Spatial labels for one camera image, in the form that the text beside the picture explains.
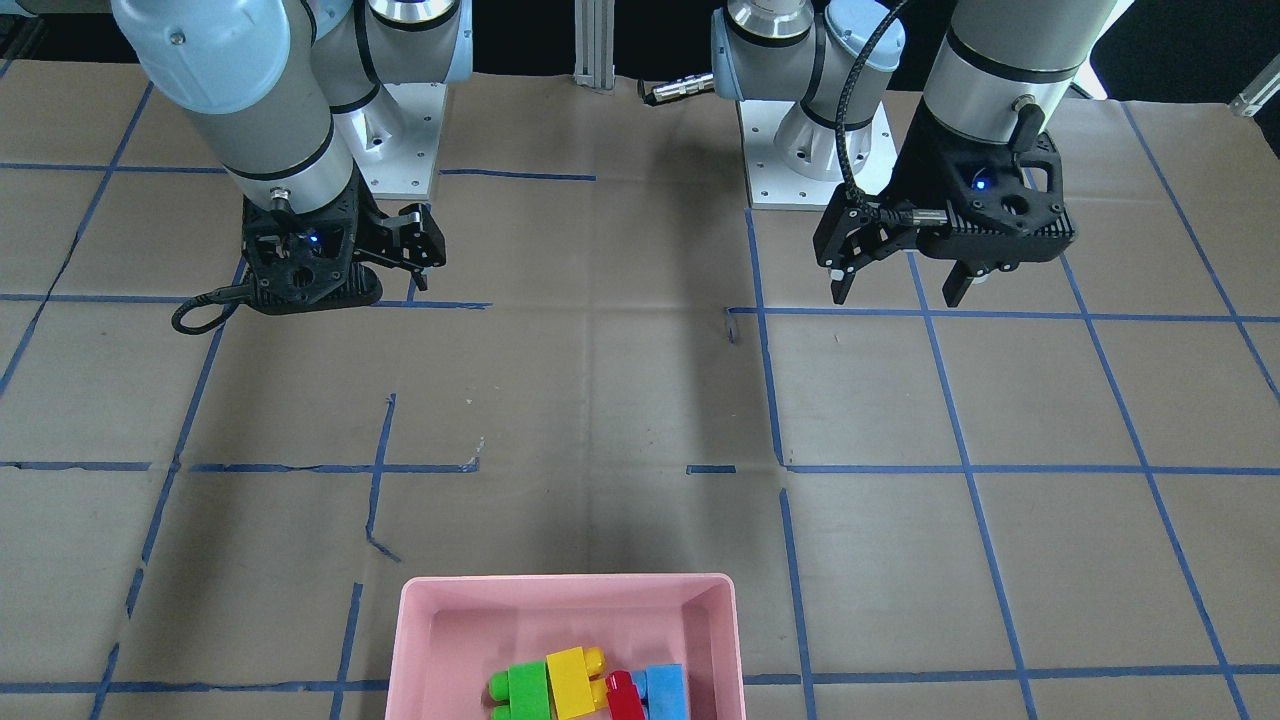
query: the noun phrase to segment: pink bin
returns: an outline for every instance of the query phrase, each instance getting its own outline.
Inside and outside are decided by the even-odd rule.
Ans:
[[[575,646],[609,670],[684,664],[691,720],[746,720],[733,583],[716,574],[415,578],[387,720],[486,720],[492,674]]]

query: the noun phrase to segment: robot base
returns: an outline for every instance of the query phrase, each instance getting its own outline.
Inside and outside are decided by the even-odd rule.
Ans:
[[[773,137],[782,119],[795,102],[745,100],[737,104],[742,122],[742,156],[746,161],[746,183],[751,208],[755,210],[812,210],[820,213],[838,181],[823,182],[792,170]],[[872,147],[867,161],[858,170],[858,186],[878,193],[888,184],[897,161],[897,149],[888,127],[884,105],[876,109],[872,120]]]
[[[399,117],[387,118],[379,124],[394,127],[398,132],[384,142],[379,129],[370,124],[357,128],[357,123],[346,123],[348,127],[343,135],[374,197],[428,202],[436,174],[448,86],[435,82],[388,85],[387,90],[398,104],[389,108]]]

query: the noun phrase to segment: blue block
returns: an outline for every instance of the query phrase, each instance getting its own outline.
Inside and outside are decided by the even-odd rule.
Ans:
[[[631,679],[649,711],[649,720],[689,720],[684,665],[650,665]]]

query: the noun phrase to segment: metal post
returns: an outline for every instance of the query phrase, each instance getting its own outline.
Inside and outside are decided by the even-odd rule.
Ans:
[[[1252,118],[1271,96],[1280,90],[1280,55],[1244,88],[1244,92],[1231,100],[1231,111],[1242,118]]]
[[[577,65],[573,82],[613,90],[613,0],[577,0]]]

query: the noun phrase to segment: white mounting plate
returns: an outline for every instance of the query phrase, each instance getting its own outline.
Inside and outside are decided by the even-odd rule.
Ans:
[[[387,90],[404,111],[408,131],[403,145],[397,143],[394,154],[379,159],[358,158],[360,172],[378,200],[428,202],[435,181],[444,101],[449,88],[440,82],[421,82],[388,85]]]
[[[822,211],[840,184],[808,178],[782,161],[782,151],[773,145],[773,136],[792,105],[795,102],[786,100],[744,100],[737,104],[742,120],[746,187],[755,210]],[[855,177],[858,187],[877,193],[888,184],[897,163],[897,147],[893,146],[883,104],[876,109],[872,131],[872,150]]]

